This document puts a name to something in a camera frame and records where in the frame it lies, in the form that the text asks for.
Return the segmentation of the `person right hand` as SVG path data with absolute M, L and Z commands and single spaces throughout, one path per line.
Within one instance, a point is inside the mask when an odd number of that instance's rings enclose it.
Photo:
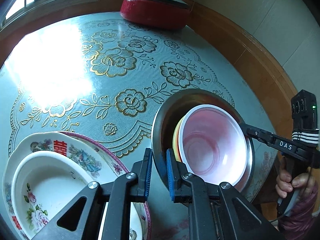
M 286 198 L 287 194 L 294 189 L 301 189 L 300 199 L 309 198 L 312 194 L 317 195 L 318 186 L 314 176 L 308 173 L 302 173 L 295 178 L 286 169 L 286 158 L 282 157 L 280 161 L 279 174 L 276 178 L 276 192 L 281 198 Z

